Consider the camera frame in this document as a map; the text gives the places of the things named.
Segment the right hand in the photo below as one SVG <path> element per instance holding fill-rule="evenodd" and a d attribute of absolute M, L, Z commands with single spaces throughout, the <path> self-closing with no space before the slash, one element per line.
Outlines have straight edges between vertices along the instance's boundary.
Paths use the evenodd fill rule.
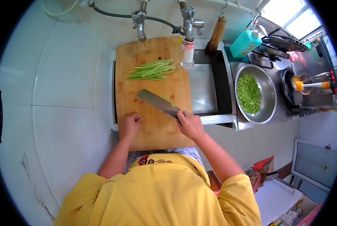
<path fill-rule="evenodd" d="M 193 115 L 188 111 L 179 111 L 177 112 L 177 117 L 181 122 L 177 122 L 181 133 L 183 133 L 186 137 L 192 139 L 194 142 L 196 142 L 198 139 L 206 134 L 203 130 L 200 116 Z"/>

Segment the green vegetable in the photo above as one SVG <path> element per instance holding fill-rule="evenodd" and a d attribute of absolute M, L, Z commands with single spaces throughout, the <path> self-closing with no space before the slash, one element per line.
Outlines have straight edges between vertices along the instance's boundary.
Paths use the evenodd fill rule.
<path fill-rule="evenodd" d="M 169 102 L 169 101 L 167 100 L 166 96 L 163 96 L 163 97 L 161 97 L 161 98 L 164 99 L 165 101 Z"/>
<path fill-rule="evenodd" d="M 166 74 L 172 73 L 176 68 L 175 65 L 170 65 L 173 60 L 160 60 L 149 64 L 144 64 L 141 67 L 135 67 L 134 72 L 130 73 L 127 80 L 148 79 L 156 81 L 165 81 Z"/>
<path fill-rule="evenodd" d="M 261 92 L 256 79 L 251 75 L 243 75 L 238 80 L 238 100 L 244 111 L 257 114 L 260 111 Z"/>

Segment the knife blade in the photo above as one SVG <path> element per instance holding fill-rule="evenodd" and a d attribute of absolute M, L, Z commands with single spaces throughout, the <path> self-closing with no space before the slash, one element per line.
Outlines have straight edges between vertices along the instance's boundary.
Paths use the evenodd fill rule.
<path fill-rule="evenodd" d="M 180 120 L 177 117 L 177 112 L 180 111 L 178 107 L 174 107 L 171 105 L 170 102 L 162 99 L 161 97 L 157 96 L 154 93 L 151 93 L 150 91 L 143 89 L 141 90 L 136 97 L 139 99 L 148 102 L 150 105 L 153 105 L 155 108 L 158 110 L 166 113 L 167 115 L 170 115 L 173 117 L 175 120 L 180 122 Z"/>

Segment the scrub brush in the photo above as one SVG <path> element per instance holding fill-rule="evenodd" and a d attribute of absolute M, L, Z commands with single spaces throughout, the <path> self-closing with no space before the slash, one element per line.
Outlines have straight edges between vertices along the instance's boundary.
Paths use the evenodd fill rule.
<path fill-rule="evenodd" d="M 206 45 L 205 54 L 210 55 L 217 52 L 217 47 L 221 40 L 222 34 L 225 30 L 226 19 L 225 17 L 219 17 L 216 22 L 214 31 L 212 32 L 211 39 Z"/>
<path fill-rule="evenodd" d="M 312 84 L 303 84 L 302 81 L 295 82 L 295 90 L 296 91 L 303 91 L 304 87 L 322 87 L 322 88 L 335 88 L 335 84 L 332 82 L 318 82 Z"/>

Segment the yellow shirt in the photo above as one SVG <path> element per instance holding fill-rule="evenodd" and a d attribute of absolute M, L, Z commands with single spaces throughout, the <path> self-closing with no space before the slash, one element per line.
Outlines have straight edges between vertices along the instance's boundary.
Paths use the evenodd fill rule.
<path fill-rule="evenodd" d="M 166 153 L 137 160 L 127 174 L 108 180 L 83 175 L 54 224 L 233 226 L 261 220 L 247 175 L 225 180 L 216 197 L 200 163 Z"/>

